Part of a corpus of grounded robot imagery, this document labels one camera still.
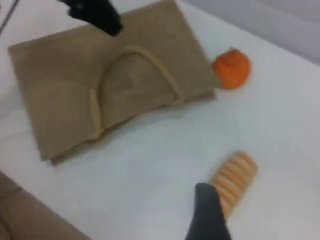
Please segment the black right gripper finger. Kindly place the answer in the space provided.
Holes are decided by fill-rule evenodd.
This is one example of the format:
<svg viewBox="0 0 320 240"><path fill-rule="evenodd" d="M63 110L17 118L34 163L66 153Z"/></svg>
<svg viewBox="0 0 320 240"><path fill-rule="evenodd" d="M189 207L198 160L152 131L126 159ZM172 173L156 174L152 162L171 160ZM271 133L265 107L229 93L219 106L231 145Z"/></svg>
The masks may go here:
<svg viewBox="0 0 320 240"><path fill-rule="evenodd" d="M231 238L216 188L209 183L197 183L193 218L185 239L230 240Z"/></svg>

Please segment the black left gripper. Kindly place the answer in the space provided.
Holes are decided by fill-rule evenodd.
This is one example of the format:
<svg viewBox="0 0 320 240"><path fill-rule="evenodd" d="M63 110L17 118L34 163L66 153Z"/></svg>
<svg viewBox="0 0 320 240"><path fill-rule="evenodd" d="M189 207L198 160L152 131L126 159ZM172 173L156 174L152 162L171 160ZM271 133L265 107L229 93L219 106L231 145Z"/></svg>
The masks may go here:
<svg viewBox="0 0 320 240"><path fill-rule="evenodd" d="M116 37L123 30L120 15L109 0L60 0L69 7L70 17L92 24L109 36Z"/></svg>

